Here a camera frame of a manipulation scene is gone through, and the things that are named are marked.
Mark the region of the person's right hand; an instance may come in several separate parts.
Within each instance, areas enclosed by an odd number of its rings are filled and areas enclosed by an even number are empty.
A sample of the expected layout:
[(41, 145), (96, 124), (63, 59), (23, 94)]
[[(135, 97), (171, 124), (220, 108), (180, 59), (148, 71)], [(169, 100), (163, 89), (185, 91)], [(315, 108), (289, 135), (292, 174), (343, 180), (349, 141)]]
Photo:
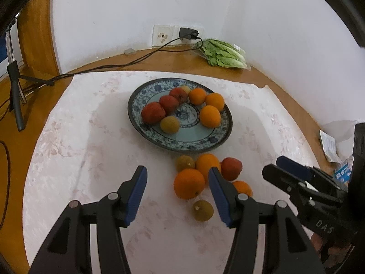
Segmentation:
[[(316, 233), (312, 234), (310, 241), (315, 248), (316, 253), (321, 258), (322, 254), (325, 252), (323, 249), (326, 247), (325, 241)], [(341, 264), (348, 255), (348, 252), (352, 250), (352, 247), (353, 246), (350, 243), (347, 243), (347, 245), (344, 245), (342, 248), (338, 246), (328, 248), (326, 251), (328, 257), (324, 259), (323, 266), (326, 269), (331, 269), (334, 266)]]

